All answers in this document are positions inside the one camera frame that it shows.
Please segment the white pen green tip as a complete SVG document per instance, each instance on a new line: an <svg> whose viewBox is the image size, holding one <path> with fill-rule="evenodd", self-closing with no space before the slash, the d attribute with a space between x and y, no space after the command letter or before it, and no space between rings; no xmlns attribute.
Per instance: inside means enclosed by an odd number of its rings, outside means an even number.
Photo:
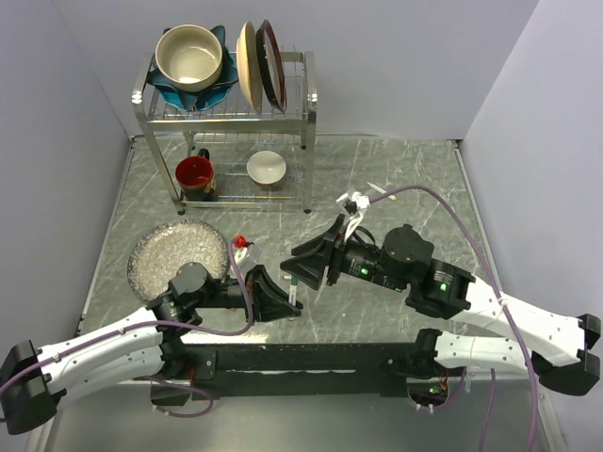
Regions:
<svg viewBox="0 0 603 452"><path fill-rule="evenodd" d="M297 306L297 291L298 291L298 286L291 286L289 282L289 292L288 292L288 302L292 307L296 307Z"/></svg>

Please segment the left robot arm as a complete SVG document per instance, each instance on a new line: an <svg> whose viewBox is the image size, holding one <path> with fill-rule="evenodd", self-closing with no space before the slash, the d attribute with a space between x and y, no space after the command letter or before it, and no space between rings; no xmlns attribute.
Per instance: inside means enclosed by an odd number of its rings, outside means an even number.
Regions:
<svg viewBox="0 0 603 452"><path fill-rule="evenodd" d="M213 278L199 263L181 266L168 288L146 306L106 327L62 343L13 346L1 364L1 422L11 435L29 432L60 407L129 379L173 379L187 367L181 341L190 331L205 332L200 308L242 308L246 324L301 315L262 265L234 279Z"/></svg>

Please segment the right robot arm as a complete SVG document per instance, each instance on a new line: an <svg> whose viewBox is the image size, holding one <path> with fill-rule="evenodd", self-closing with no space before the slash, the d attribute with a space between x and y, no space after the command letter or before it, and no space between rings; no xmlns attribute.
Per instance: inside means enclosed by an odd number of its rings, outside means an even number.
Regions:
<svg viewBox="0 0 603 452"><path fill-rule="evenodd" d="M599 382L601 364L592 352L601 335L598 317L556 315L497 294L483 279L433 258L433 251L433 243L409 224L376 245L348 234L339 216L325 233L294 248L280 268L314 290L345 274L407 292L406 305L425 316L491 333L420 331L412 362L423 375L460 367L534 373L549 390L569 396L584 396Z"/></svg>

